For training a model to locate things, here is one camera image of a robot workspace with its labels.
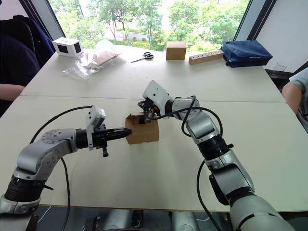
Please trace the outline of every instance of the white table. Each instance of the white table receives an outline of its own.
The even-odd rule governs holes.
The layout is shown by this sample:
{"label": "white table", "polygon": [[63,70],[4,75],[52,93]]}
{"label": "white table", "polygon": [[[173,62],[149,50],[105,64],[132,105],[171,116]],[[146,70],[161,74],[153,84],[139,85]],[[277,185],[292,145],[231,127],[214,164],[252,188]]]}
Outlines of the white table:
{"label": "white table", "polygon": [[[37,129],[72,107],[95,104],[107,114],[107,128],[124,126],[137,101],[70,97],[20,96],[0,119],[0,192],[5,192],[16,158]],[[278,211],[308,208],[308,135],[284,103],[201,102],[221,118],[224,139],[253,179],[256,194]],[[66,114],[52,128],[84,128],[87,109]],[[196,174],[202,155],[175,119],[159,120],[158,142],[129,145],[108,142],[109,157],[100,150],[79,150],[65,156],[73,206],[202,210],[196,195]],[[204,168],[201,192],[211,211],[228,211],[215,198]],[[42,204],[66,206],[63,166],[57,164],[44,189]]]}
{"label": "white table", "polygon": [[196,95],[200,101],[281,102],[285,100],[263,67],[231,68],[224,59],[189,65],[185,61],[166,61],[166,53],[151,51],[153,60],[140,58],[145,49],[120,46],[123,53],[88,81],[65,75],[62,71],[73,59],[54,54],[28,84],[22,95],[65,96],[115,99],[142,99],[148,83],[154,79],[170,95]]}

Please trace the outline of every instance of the wooden block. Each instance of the wooden block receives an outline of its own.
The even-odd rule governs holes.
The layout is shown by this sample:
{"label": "wooden block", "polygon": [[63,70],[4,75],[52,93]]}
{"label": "wooden block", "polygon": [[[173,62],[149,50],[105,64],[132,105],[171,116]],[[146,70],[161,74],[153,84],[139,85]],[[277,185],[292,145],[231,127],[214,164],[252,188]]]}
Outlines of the wooden block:
{"label": "wooden block", "polygon": [[185,60],[185,42],[167,42],[166,60]]}
{"label": "wooden block", "polygon": [[189,57],[189,64],[194,65],[194,64],[200,64],[208,61],[212,61],[215,59],[220,59],[223,56],[223,51],[218,50],[218,51],[212,51],[208,53],[203,53],[203,54],[197,54]]}

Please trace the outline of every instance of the white wall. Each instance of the white wall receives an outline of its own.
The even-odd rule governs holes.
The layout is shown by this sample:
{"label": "white wall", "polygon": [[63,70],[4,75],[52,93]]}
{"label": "white wall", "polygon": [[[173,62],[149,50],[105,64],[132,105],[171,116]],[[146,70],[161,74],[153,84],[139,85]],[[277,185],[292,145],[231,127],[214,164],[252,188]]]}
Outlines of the white wall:
{"label": "white wall", "polygon": [[265,69],[296,71],[308,61],[308,0],[277,0],[257,40],[273,56]]}
{"label": "white wall", "polygon": [[0,20],[13,18],[14,15],[21,14],[28,17],[19,0],[2,0],[0,5]]}

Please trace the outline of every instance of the transparent plastic bag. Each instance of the transparent plastic bag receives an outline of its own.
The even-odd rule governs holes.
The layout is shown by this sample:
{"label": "transparent plastic bag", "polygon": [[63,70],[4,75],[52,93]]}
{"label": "transparent plastic bag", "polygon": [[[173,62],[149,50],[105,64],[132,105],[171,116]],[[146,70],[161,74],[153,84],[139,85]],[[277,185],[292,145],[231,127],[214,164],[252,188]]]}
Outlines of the transparent plastic bag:
{"label": "transparent plastic bag", "polygon": [[84,50],[80,56],[75,58],[74,64],[63,72],[75,78],[87,80],[92,74],[109,65],[115,65],[113,59],[119,54],[120,52],[111,42],[99,41],[94,49]]}

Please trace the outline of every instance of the wooden block with holes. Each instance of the wooden block with holes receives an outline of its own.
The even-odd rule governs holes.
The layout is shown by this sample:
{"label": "wooden block with holes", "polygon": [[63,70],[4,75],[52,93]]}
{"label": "wooden block with holes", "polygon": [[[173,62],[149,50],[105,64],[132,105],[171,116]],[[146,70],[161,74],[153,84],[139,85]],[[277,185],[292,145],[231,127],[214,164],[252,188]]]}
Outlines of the wooden block with holes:
{"label": "wooden block with holes", "polygon": [[218,50],[218,51],[212,51],[208,53],[203,53],[203,54],[196,54],[193,56],[189,57],[189,64],[190,65],[195,65],[195,64],[200,64],[216,59],[220,59],[223,56],[223,51]]}

